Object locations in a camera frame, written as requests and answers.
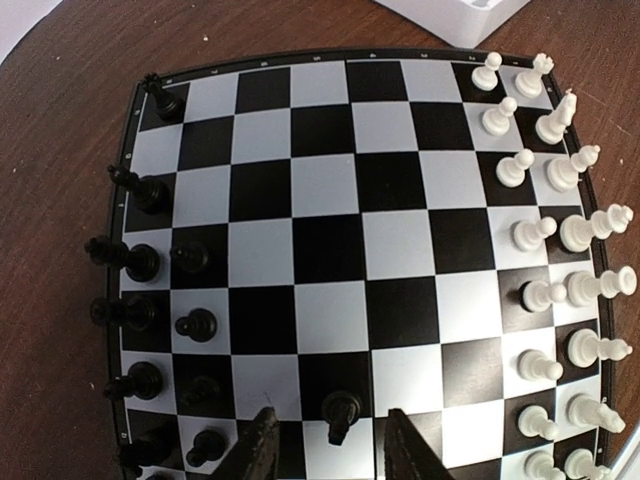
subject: black pawn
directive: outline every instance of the black pawn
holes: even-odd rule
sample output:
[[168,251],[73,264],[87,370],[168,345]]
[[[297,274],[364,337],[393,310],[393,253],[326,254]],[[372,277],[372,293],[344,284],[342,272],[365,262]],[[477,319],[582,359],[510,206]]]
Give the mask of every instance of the black pawn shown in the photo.
[[214,430],[204,430],[193,439],[193,448],[187,452],[187,463],[194,468],[205,462],[220,460],[227,449],[227,439]]
[[349,392],[333,392],[322,402],[322,415],[329,423],[329,443],[342,445],[349,428],[360,418],[360,399]]
[[107,300],[104,297],[94,298],[89,309],[91,320],[99,326],[115,325],[142,332],[150,329],[156,318],[158,308],[149,297],[135,295],[130,300]]
[[149,245],[136,245],[129,249],[124,243],[113,243],[108,237],[89,239],[84,251],[96,265],[108,265],[118,270],[125,268],[127,275],[136,282],[152,280],[160,270],[160,256]]
[[109,165],[107,172],[114,185],[124,188],[133,196],[133,203],[138,210],[156,215],[171,209],[169,187],[156,177],[147,175],[140,178],[124,165]]
[[130,470],[136,477],[142,475],[142,467],[160,465],[164,462],[176,443],[168,434],[168,426],[162,426],[120,447],[118,460],[122,468]]
[[220,396],[218,382],[210,377],[199,376],[191,380],[185,392],[180,395],[180,403],[185,407],[195,407],[218,396]]
[[151,400],[160,394],[163,385],[158,367],[149,362],[138,362],[131,365],[127,375],[107,383],[103,395],[112,402],[134,395],[141,400]]
[[206,270],[211,260],[207,247],[200,242],[174,245],[171,247],[170,255],[174,265],[193,275]]
[[208,342],[218,331],[218,321],[213,313],[204,308],[196,308],[186,317],[176,320],[176,332],[189,337],[194,342]]
[[162,88],[162,80],[157,73],[150,73],[144,77],[142,88],[153,95],[156,101],[156,113],[163,120],[171,120],[182,114],[185,102],[175,93]]

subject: chessboard border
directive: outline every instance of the chessboard border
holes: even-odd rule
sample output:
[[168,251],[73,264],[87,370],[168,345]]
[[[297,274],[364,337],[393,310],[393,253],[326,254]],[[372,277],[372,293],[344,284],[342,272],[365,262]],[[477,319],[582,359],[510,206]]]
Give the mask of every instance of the chessboard border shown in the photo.
[[[424,49],[424,48],[402,48],[402,47],[375,47],[375,48],[329,48],[316,50],[298,50],[290,52],[277,52],[269,55],[257,55],[243,57],[231,61],[223,61],[210,65],[201,65],[189,69],[179,70],[174,73],[161,74],[160,78],[164,85],[175,85],[201,78],[216,76],[223,73],[260,70],[276,66],[294,65],[297,63],[346,61],[346,60],[366,60],[366,59],[420,59],[444,60],[450,62],[467,62],[482,64],[489,52],[473,49]],[[519,67],[533,66],[533,59],[530,57],[503,54],[503,65]],[[543,78],[544,86],[547,90],[552,105],[555,107],[563,95],[553,72]],[[138,124],[144,106],[145,92],[142,83],[138,82],[133,90],[127,109],[127,120],[121,135],[120,147],[118,150],[117,164],[127,167],[131,165],[131,152],[138,133]],[[574,126],[570,126],[568,134],[565,135],[565,143],[569,153],[575,153],[580,149],[580,142]],[[590,216],[597,210],[597,202],[593,184],[589,172],[581,175],[582,181],[579,185],[580,197],[585,215]],[[111,191],[109,201],[109,212],[107,217],[107,232],[114,241],[122,240],[122,225],[124,222],[124,202],[125,192],[122,188],[114,187]],[[595,240],[591,245],[592,261],[596,275],[608,269],[607,253],[604,242]],[[119,298],[119,272],[107,269],[105,275],[105,296],[107,298]],[[602,296],[598,298],[598,309],[600,314],[600,335],[614,338],[614,322],[612,302]],[[120,329],[110,326],[106,329],[107,340],[107,366],[109,378],[121,374],[120,351],[121,339]],[[611,408],[614,405],[614,372],[613,362],[600,363],[601,375],[601,397]],[[114,419],[115,433],[118,445],[129,443],[128,426],[126,419],[126,409],[124,402],[112,402],[112,413]],[[596,461],[599,464],[608,465],[610,462],[610,439],[608,431],[599,428],[597,438]],[[135,477],[122,471],[123,478],[134,480]]]

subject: white chess piece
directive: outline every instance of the white chess piece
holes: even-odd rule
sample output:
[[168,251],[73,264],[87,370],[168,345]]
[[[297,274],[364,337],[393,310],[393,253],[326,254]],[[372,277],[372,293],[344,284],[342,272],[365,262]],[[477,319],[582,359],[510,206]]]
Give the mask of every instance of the white chess piece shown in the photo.
[[523,252],[537,250],[557,229],[558,224],[552,217],[544,217],[537,222],[522,220],[513,227],[513,242]]
[[473,70],[471,80],[480,90],[489,92],[498,85],[498,75],[496,72],[502,65],[502,56],[498,52],[491,52],[487,55],[484,65]]
[[496,166],[496,176],[505,187],[514,188],[522,185],[525,172],[533,165],[535,157],[528,148],[516,153],[513,157],[504,157]]
[[567,289],[564,285],[549,285],[542,280],[529,282],[522,292],[524,306],[532,312],[544,312],[551,304],[563,302],[565,298]]
[[591,245],[593,237],[606,240],[613,232],[623,233],[631,220],[633,210],[614,203],[606,212],[593,212],[589,220],[580,215],[567,217],[560,225],[560,239],[570,251],[584,252]]
[[573,115],[576,113],[577,102],[578,97],[569,89],[553,112],[538,119],[536,132],[543,142],[555,145],[562,141],[564,131],[571,125]]
[[585,145],[571,155],[554,158],[547,167],[549,183],[559,192],[566,192],[578,186],[579,173],[583,173],[598,161],[600,147]]
[[593,454],[585,449],[579,448],[571,452],[564,463],[564,470],[569,478],[586,478],[587,480],[610,480],[611,470],[604,465],[596,466]]
[[531,405],[524,409],[518,417],[518,429],[525,437],[542,437],[546,440],[557,440],[560,427],[549,420],[547,411],[539,405]]
[[533,68],[519,73],[516,77],[516,88],[528,98],[536,98],[542,93],[542,75],[547,75],[553,69],[553,59],[544,53],[539,53],[533,59]]
[[509,131],[510,118],[518,109],[513,97],[504,97],[497,107],[490,108],[482,115],[482,125],[491,135],[499,137]]
[[553,466],[553,456],[540,451],[532,453],[524,462],[524,473],[531,480],[566,480],[567,476]]
[[601,427],[613,433],[620,433],[626,426],[618,412],[585,394],[569,401],[567,417],[576,427]]
[[607,270],[595,278],[582,270],[572,273],[567,282],[569,301],[576,307],[586,307],[598,295],[614,298],[618,293],[633,295],[638,287],[638,277],[633,268],[624,266],[618,272]]
[[540,350],[527,350],[518,358],[518,375],[525,380],[558,380],[564,369]]
[[578,330],[569,339],[569,360],[577,367],[587,368],[597,360],[622,360],[631,355],[633,348],[618,338],[609,340],[598,338],[598,334],[588,328]]

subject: wood grain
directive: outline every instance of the wood grain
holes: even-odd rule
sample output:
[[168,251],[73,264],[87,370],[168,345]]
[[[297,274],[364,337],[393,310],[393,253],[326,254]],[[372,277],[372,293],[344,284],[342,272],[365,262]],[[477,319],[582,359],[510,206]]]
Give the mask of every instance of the wood grain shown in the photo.
[[[640,210],[640,4],[534,0],[481,48],[556,61],[578,94],[583,143],[603,154],[601,205]],[[443,42],[368,0],[66,0],[0,67],[0,458],[5,478],[117,478],[102,332],[87,306],[102,271],[82,243],[106,225],[127,100],[146,72],[244,55]],[[638,267],[640,222],[607,242],[613,266]],[[640,295],[615,301],[620,336],[640,345]],[[640,414],[640,354],[617,368],[616,405]]]

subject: brown wooden surface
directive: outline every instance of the brown wooden surface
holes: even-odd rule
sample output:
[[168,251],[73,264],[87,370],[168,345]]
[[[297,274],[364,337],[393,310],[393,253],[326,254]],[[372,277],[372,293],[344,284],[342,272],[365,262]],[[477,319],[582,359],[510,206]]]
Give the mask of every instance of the brown wooden surface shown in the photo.
[[[551,55],[578,95],[600,205],[640,211],[640,5],[533,0],[480,47]],[[127,101],[146,72],[336,46],[444,46],[368,0],[66,0],[0,67],[0,464],[7,479],[117,478],[102,332],[87,306],[102,271],[82,243],[103,232]],[[640,221],[607,242],[639,266]],[[640,347],[640,294],[615,301],[618,334]],[[640,416],[640,351],[617,368],[627,430]]]

